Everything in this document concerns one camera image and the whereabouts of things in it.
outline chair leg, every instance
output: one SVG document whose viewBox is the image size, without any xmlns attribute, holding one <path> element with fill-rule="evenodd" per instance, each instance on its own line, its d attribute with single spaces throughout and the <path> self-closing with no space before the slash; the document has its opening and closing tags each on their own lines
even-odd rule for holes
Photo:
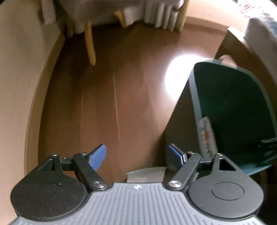
<svg viewBox="0 0 277 225">
<path fill-rule="evenodd" d="M 66 26 L 67 26 L 67 37 L 70 38 L 74 34 L 74 21 L 69 17 L 66 20 Z"/>
<path fill-rule="evenodd" d="M 94 66 L 96 62 L 96 54 L 95 54 L 93 39 L 92 39 L 91 21 L 89 21 L 85 25 L 85 40 L 86 40 L 86 48 L 88 51 L 89 63 Z"/>
<path fill-rule="evenodd" d="M 118 18 L 118 20 L 119 20 L 121 26 L 122 26 L 123 28 L 126 28 L 127 25 L 126 25 L 126 23 L 125 23 L 122 10 L 117 10 L 117 11 L 115 11 L 115 12 L 114 12 L 114 15 Z"/>
<path fill-rule="evenodd" d="M 183 30 L 186 17 L 187 17 L 187 9 L 189 5 L 189 0 L 184 0 L 183 5 L 179 8 L 178 17 L 175 24 L 175 29 L 181 32 Z"/>
</svg>

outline dark green bin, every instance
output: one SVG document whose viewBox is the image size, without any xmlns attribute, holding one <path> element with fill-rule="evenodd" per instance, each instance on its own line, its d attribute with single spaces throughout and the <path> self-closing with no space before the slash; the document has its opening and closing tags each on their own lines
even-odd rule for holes
<svg viewBox="0 0 277 225">
<path fill-rule="evenodd" d="M 192 114 L 196 121 L 191 121 Z M 272 165 L 275 151 L 249 147 L 277 134 L 268 95 L 251 72 L 221 65 L 219 60 L 196 63 L 167 125 L 166 144 L 200 153 L 198 123 L 205 116 L 210 119 L 218 151 L 245 173 L 251 175 Z"/>
</svg>

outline wooden floor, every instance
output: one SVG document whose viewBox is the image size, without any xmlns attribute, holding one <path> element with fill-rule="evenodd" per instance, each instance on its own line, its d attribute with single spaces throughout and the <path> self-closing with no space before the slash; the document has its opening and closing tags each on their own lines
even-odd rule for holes
<svg viewBox="0 0 277 225">
<path fill-rule="evenodd" d="M 193 25 L 181 33 L 143 24 L 102 26 L 93 29 L 94 67 L 84 36 L 68 39 L 43 107 L 39 161 L 103 143 L 107 157 L 98 172 L 108 183 L 165 165 L 162 134 L 193 65 L 188 55 L 213 58 L 224 35 Z"/>
</svg>

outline white radiator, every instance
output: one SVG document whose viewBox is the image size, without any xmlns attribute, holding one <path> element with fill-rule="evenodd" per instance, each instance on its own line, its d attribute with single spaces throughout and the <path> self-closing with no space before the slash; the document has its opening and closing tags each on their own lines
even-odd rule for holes
<svg viewBox="0 0 277 225">
<path fill-rule="evenodd" d="M 123 10 L 126 25 L 131 25 L 135 21 L 143 20 L 146 24 L 155 28 L 174 30 L 178 9 L 183 4 L 182 1 L 142 1 L 139 6 L 127 7 Z"/>
</svg>

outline beige wall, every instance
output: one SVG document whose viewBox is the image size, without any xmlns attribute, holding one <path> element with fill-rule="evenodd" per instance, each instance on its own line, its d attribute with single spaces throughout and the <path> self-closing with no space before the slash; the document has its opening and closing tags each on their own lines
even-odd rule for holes
<svg viewBox="0 0 277 225">
<path fill-rule="evenodd" d="M 60 37 L 56 24 L 41 25 L 38 9 L 32 0 L 5 0 L 0 5 L 0 224 L 8 224 L 16 216 L 10 192 L 25 175 L 34 96 Z M 34 155 L 32 164 L 36 163 Z"/>
<path fill-rule="evenodd" d="M 186 23 L 227 31 L 243 30 L 247 19 L 233 0 L 189 0 Z"/>
</svg>

